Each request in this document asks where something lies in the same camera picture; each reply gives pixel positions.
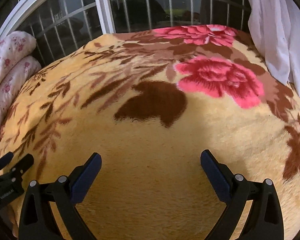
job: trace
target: metal pin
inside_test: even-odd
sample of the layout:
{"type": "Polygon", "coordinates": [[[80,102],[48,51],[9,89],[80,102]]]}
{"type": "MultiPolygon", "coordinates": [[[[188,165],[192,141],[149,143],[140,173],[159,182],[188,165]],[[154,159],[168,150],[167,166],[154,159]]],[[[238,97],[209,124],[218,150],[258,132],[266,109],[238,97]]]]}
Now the metal pin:
{"type": "Polygon", "coordinates": [[[243,181],[243,176],[242,176],[241,174],[237,174],[237,175],[235,176],[235,179],[236,179],[237,181],[243,181]]]}
{"type": "Polygon", "coordinates": [[[64,182],[66,182],[66,180],[67,180],[67,177],[66,177],[66,176],[61,176],[61,177],[59,177],[59,179],[58,179],[58,181],[59,181],[60,183],[64,183],[64,182]]]}
{"type": "Polygon", "coordinates": [[[266,184],[268,184],[269,186],[271,186],[272,185],[272,180],[271,179],[266,179],[266,184]]]}
{"type": "Polygon", "coordinates": [[[36,182],[35,180],[32,180],[32,181],[29,183],[29,186],[30,186],[30,187],[34,187],[36,184],[37,184],[37,182],[36,182]]]}

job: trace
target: yellow blanket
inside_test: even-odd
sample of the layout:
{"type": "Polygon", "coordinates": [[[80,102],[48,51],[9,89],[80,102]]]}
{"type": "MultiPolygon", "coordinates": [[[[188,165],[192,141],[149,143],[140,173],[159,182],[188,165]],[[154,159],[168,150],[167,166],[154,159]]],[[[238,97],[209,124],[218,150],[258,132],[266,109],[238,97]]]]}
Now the yellow blanket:
{"type": "MultiPolygon", "coordinates": [[[[8,168],[34,156],[24,188],[102,156],[77,205],[100,240],[204,239],[225,207],[200,166],[205,149],[248,180],[273,180],[291,240],[300,229],[300,98],[240,31],[103,35],[33,76],[0,133],[0,156],[14,152],[8,168]]],[[[17,222],[22,201],[11,204],[17,222]]]]}

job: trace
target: fuzzy blanket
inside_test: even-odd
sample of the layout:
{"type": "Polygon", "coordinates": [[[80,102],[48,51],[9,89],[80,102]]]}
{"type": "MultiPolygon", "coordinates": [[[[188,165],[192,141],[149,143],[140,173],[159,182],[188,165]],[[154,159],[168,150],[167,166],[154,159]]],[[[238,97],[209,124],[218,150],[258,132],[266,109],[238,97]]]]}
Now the fuzzy blanket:
{"type": "MultiPolygon", "coordinates": [[[[243,32],[201,25],[103,35],[33,76],[0,133],[0,156],[15,155],[9,167],[34,156],[24,188],[102,156],[77,205],[101,240],[204,239],[225,207],[200,166],[205,149],[248,180],[273,180],[291,240],[300,229],[300,98],[243,32]]],[[[22,201],[11,204],[16,223],[22,201]]]]}

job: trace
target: screw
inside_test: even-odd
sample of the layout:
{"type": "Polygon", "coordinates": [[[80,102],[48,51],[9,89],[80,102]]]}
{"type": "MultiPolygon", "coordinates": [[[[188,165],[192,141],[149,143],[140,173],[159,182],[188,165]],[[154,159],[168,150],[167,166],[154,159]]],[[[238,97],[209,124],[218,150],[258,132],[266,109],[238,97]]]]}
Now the screw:
{"type": "Polygon", "coordinates": [[[37,184],[35,180],[30,181],[29,186],[34,187],[37,184]]]}
{"type": "Polygon", "coordinates": [[[242,176],[241,174],[237,174],[237,175],[235,176],[235,179],[236,179],[237,181],[243,181],[243,176],[242,176]]]}
{"type": "Polygon", "coordinates": [[[66,182],[66,180],[67,180],[67,177],[66,177],[66,176],[61,176],[61,177],[59,177],[59,179],[58,179],[58,181],[59,181],[60,183],[64,183],[64,182],[66,182]]]}
{"type": "Polygon", "coordinates": [[[271,179],[266,179],[266,184],[268,184],[269,186],[272,185],[272,180],[271,179]]]}

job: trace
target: blanket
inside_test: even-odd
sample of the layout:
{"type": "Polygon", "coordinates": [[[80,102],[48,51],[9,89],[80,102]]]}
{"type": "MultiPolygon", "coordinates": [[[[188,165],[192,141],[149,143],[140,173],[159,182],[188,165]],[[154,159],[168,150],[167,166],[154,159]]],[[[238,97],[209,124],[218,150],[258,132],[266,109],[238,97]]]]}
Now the blanket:
{"type": "MultiPolygon", "coordinates": [[[[77,205],[102,240],[204,239],[225,208],[201,168],[205,149],[233,173],[274,182],[291,240],[300,229],[300,98],[241,31],[105,34],[30,78],[0,132],[0,156],[14,153],[7,169],[34,156],[24,188],[102,156],[77,205]]],[[[15,231],[23,197],[11,203],[15,231]]]]}

